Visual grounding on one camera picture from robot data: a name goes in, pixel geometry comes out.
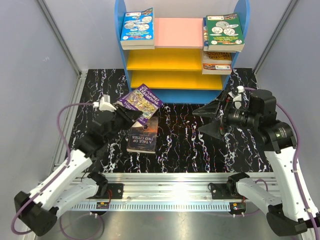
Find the dark tale of two cities book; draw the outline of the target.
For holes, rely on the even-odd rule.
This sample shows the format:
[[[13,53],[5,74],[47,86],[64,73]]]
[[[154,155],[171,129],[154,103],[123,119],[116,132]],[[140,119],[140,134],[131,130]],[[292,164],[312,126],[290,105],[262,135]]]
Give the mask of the dark tale of two cities book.
[[[129,131],[126,150],[133,153],[155,154],[158,123],[159,118],[153,116],[147,121],[146,125],[132,127]]]

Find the light blue 26-storey book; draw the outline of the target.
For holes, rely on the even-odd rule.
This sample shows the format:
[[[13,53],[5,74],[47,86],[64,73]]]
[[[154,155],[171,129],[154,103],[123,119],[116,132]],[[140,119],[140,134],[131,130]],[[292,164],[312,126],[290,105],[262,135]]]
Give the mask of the light blue 26-storey book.
[[[154,8],[144,11],[126,12],[120,36],[122,46],[155,46]]]

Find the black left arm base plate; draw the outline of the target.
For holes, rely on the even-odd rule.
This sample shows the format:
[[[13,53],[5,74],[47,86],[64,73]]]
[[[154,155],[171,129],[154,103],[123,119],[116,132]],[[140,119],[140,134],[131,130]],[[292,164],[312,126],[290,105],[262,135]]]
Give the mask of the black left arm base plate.
[[[123,183],[108,183],[100,186],[93,197],[95,199],[108,199],[111,197],[111,199],[121,200],[123,198],[123,192]]]

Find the purple treehouse book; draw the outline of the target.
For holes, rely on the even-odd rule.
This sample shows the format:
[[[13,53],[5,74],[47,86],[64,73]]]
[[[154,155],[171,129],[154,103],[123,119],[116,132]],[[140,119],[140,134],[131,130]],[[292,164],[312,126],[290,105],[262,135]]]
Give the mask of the purple treehouse book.
[[[141,111],[142,115],[133,124],[133,127],[142,127],[162,106],[163,102],[144,83],[132,90],[116,102],[129,110]]]

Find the blue 91-storey treehouse book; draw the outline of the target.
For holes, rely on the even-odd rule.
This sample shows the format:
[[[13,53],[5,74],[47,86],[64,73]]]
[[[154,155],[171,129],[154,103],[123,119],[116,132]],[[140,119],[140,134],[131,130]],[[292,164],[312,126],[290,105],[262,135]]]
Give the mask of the blue 91-storey treehouse book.
[[[203,18],[202,25],[203,25],[203,50],[208,51],[209,42],[208,42],[208,29],[207,29],[206,17]]]

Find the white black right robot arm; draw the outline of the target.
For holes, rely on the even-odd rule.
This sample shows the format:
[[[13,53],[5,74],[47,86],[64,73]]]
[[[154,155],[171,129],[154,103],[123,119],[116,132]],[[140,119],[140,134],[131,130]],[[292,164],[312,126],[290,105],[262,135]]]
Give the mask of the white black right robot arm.
[[[298,161],[299,135],[292,121],[277,119],[279,107],[272,92],[249,90],[248,106],[243,106],[246,88],[222,91],[218,97],[196,109],[193,114],[211,118],[198,130],[216,139],[227,134],[229,127],[249,129],[260,145],[275,175],[280,196],[272,195],[244,173],[230,175],[226,192],[233,199],[250,200],[280,237],[296,236],[320,226],[320,212],[315,206]]]

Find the lime green treehouse book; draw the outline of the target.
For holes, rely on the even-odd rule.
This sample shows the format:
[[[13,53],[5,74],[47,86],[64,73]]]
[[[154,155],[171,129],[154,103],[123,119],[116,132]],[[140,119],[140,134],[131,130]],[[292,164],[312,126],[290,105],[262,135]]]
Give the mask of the lime green treehouse book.
[[[154,45],[122,45],[123,50],[154,50]]]

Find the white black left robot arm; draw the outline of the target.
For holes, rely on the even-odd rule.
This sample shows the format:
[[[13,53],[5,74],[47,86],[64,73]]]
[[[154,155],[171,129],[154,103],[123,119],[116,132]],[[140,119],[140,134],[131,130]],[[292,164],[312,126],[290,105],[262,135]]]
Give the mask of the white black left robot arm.
[[[92,158],[120,131],[128,130],[138,121],[142,112],[127,109],[119,104],[91,104],[98,108],[97,115],[87,125],[83,137],[78,139],[75,149],[67,150],[65,161],[42,183],[28,193],[20,191],[14,197],[16,214],[11,222],[11,231],[16,220],[21,220],[30,232],[38,237],[45,235],[57,220],[70,208],[88,198],[112,197],[108,180],[100,172],[91,172],[85,180],[66,190],[74,178],[93,164]]]

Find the yellow 130-storey treehouse book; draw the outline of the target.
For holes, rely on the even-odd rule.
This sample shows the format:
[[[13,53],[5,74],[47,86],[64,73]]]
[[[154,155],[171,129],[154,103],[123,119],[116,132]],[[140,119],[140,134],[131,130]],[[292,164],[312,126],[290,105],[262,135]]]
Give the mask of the yellow 130-storey treehouse book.
[[[203,75],[229,75],[232,72],[232,57],[229,52],[201,52]]]

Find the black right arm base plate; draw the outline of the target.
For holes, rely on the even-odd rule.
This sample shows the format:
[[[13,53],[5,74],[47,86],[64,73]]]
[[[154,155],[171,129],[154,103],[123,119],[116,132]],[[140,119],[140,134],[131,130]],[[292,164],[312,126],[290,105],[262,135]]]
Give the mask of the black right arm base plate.
[[[228,189],[226,183],[210,182],[207,186],[213,200],[242,200],[243,196],[235,195]]]

